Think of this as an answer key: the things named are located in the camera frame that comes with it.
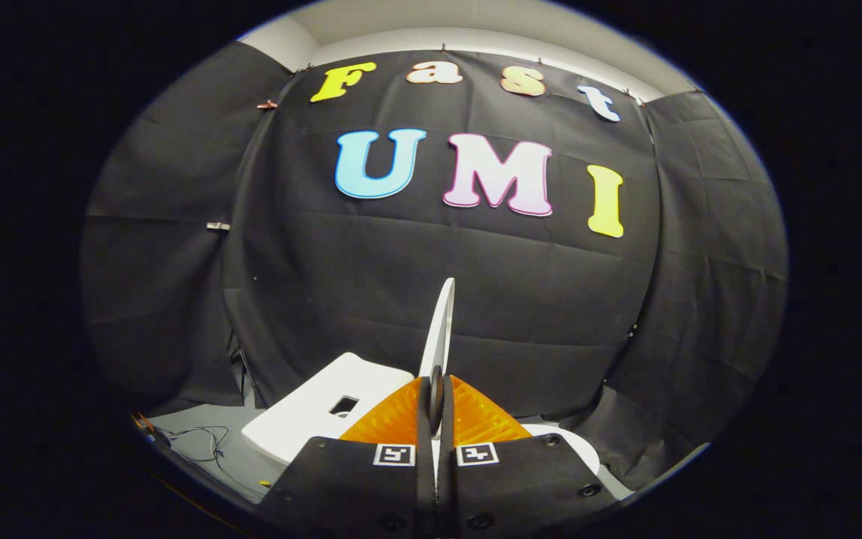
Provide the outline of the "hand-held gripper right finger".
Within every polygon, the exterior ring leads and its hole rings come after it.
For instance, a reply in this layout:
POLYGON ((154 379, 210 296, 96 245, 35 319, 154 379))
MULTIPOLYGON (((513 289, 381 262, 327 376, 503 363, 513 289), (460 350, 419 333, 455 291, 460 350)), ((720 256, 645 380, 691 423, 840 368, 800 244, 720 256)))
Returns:
POLYGON ((455 376, 442 391, 441 538, 575 538, 618 505, 577 434, 521 424, 455 376))

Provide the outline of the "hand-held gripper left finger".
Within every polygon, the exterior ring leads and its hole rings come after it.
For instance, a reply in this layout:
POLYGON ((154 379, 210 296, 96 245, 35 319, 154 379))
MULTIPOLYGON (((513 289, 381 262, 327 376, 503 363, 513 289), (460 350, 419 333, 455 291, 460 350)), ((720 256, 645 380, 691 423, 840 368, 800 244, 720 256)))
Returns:
POLYGON ((435 538, 431 383, 418 382, 416 442, 314 436, 254 509, 284 538, 435 538))

